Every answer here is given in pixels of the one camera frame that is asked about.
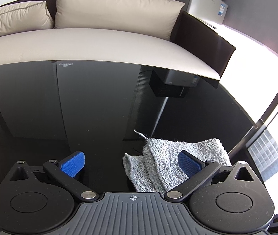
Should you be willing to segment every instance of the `sofa back cushion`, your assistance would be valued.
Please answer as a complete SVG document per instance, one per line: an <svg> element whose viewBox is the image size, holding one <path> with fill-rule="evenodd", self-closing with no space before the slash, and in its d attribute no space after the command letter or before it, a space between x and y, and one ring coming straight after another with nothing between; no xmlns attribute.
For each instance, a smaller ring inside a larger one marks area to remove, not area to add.
<svg viewBox="0 0 278 235"><path fill-rule="evenodd" d="M56 0L56 28L99 28L169 40L184 3L174 0Z"/></svg>
<svg viewBox="0 0 278 235"><path fill-rule="evenodd" d="M53 27L46 2L29 1L0 7L0 36Z"/></svg>

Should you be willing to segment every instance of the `blue gripper pad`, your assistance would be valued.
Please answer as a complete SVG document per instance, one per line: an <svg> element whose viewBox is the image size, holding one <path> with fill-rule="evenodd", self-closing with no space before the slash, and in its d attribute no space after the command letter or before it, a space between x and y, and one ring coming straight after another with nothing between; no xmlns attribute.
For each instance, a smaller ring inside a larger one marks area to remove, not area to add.
<svg viewBox="0 0 278 235"><path fill-rule="evenodd" d="M84 167L84 161L84 153L76 151L72 155L60 161L57 165L60 170L64 171L67 175L73 178Z"/></svg>
<svg viewBox="0 0 278 235"><path fill-rule="evenodd" d="M178 166L191 178L204 168L204 162L183 150L178 154Z"/></svg>

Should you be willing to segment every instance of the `blue and white sticker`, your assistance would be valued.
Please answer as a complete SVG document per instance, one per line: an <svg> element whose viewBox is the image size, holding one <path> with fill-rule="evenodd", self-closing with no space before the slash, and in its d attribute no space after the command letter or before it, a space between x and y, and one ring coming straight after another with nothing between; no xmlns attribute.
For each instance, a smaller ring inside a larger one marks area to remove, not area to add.
<svg viewBox="0 0 278 235"><path fill-rule="evenodd" d="M224 10L225 10L225 5L221 3L220 10L219 10L218 14L220 16L223 16Z"/></svg>

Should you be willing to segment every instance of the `cloth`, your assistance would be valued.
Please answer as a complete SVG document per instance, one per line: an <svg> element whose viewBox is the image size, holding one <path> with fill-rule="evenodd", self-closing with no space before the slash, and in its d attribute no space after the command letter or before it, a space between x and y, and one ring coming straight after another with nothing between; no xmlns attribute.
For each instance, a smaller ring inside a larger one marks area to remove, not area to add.
<svg viewBox="0 0 278 235"><path fill-rule="evenodd" d="M123 157L125 172L137 192L160 192L164 195L187 180L189 177L178 166L178 154L182 150L202 161L214 160L223 166L231 166L228 154L219 139L187 143L149 139L141 133L138 134L146 139L143 156L125 154Z"/></svg>

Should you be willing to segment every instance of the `refrigerator door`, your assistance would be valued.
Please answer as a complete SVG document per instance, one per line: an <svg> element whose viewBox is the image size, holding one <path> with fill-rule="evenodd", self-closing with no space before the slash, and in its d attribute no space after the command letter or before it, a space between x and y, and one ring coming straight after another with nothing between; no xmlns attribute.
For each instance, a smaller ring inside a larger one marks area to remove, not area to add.
<svg viewBox="0 0 278 235"><path fill-rule="evenodd" d="M190 0L186 12L209 24L221 25L227 7L222 0Z"/></svg>

